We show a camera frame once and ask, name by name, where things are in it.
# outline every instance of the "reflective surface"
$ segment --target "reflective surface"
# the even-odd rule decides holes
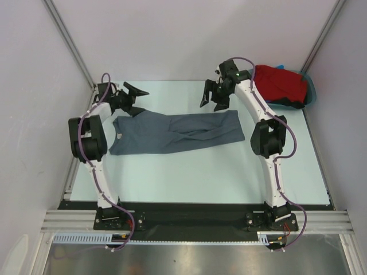
[[[264,246],[128,245],[120,252],[53,245],[44,275],[350,274],[338,235],[307,235],[285,253]]]

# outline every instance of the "table surface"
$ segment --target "table surface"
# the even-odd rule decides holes
[[[166,115],[213,112],[214,103],[199,108],[204,81],[129,81],[150,93],[139,97],[136,107]],[[265,182],[259,157],[250,147],[254,129],[250,114],[235,96],[230,109],[239,112],[244,142],[167,155],[126,155],[105,157],[111,184],[121,201],[181,203],[263,203]],[[285,115],[293,129],[298,149],[291,159],[282,161],[285,191],[290,200],[304,205],[328,205],[329,197],[322,178],[311,137],[301,110],[274,108]],[[127,116],[117,110],[103,123],[108,148],[115,138],[112,122]],[[287,133],[283,154],[292,151]],[[96,201],[93,181],[84,165],[79,165],[72,201]]]

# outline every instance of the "white wall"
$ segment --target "white wall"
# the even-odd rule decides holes
[[[332,197],[347,209],[367,256],[367,1],[346,4],[310,69],[316,104],[307,109]]]
[[[232,56],[300,69],[336,0],[54,2],[97,81],[204,80]]]
[[[90,89],[40,0],[0,7],[0,270],[22,235],[35,247],[71,159],[67,121]]]

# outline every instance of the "red fabric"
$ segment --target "red fabric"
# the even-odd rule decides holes
[[[303,103],[307,93],[307,81],[300,74],[289,70],[257,65],[255,84],[265,100],[278,100],[284,97],[290,101]]]

